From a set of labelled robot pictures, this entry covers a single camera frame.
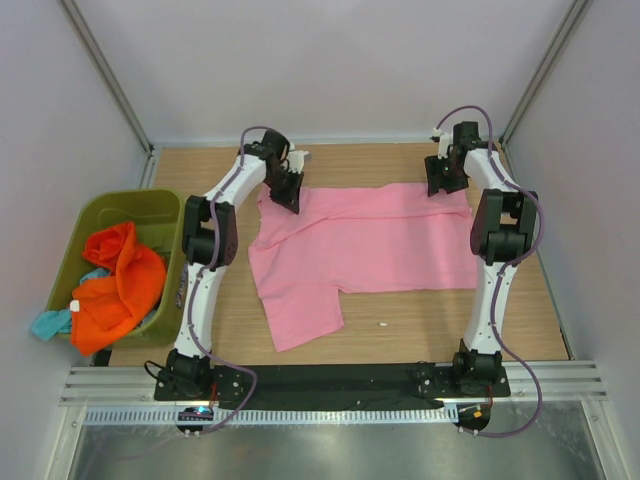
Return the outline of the pink t shirt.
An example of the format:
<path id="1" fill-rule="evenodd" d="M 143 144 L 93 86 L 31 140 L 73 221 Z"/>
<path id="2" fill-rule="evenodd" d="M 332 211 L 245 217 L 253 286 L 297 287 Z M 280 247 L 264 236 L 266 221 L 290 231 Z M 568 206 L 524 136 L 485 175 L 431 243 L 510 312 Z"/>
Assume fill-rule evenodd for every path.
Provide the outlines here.
<path id="1" fill-rule="evenodd" d="M 340 293 L 477 285 L 462 192 L 430 197 L 421 183 L 304 188 L 294 214 L 263 189 L 257 207 L 249 262 L 278 352 L 340 330 Z"/>

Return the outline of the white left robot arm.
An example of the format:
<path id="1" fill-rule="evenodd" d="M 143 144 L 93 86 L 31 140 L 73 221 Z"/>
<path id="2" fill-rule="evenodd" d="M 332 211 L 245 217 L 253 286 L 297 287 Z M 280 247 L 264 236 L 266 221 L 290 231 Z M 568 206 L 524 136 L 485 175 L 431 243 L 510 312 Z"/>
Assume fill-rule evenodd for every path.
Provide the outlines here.
<path id="1" fill-rule="evenodd" d="M 174 348 L 157 374 L 155 399 L 200 400 L 212 390 L 212 323 L 222 280 L 239 247 L 237 209 L 264 184 L 273 203 L 299 214 L 307 155 L 272 128 L 249 127 L 225 176 L 206 194 L 186 200 L 186 298 Z"/>

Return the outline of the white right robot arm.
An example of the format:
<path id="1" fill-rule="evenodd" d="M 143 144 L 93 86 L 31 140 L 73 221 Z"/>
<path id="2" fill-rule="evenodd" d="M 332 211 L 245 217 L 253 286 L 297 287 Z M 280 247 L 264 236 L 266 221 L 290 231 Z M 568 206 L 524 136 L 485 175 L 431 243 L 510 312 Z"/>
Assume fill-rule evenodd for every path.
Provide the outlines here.
<path id="1" fill-rule="evenodd" d="M 449 387 L 461 396 L 504 392 L 501 332 L 513 278 L 534 245 L 538 198 L 514 181 L 477 123 L 458 123 L 450 133 L 435 128 L 431 139 L 438 153 L 424 160 L 428 195 L 453 194 L 470 182 L 482 190 L 470 234 L 478 261 L 474 307 L 448 368 Z"/>

